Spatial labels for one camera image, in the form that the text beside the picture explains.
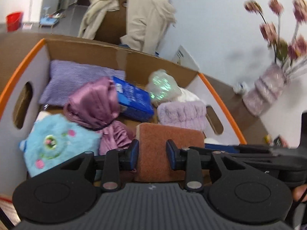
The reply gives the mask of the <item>person hand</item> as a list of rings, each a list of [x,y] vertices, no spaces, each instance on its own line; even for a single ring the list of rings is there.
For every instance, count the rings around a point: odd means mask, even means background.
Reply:
[[[306,191],[307,185],[301,185],[296,187],[293,191],[292,191],[292,196],[294,201],[299,201],[299,199],[303,196],[304,192]]]

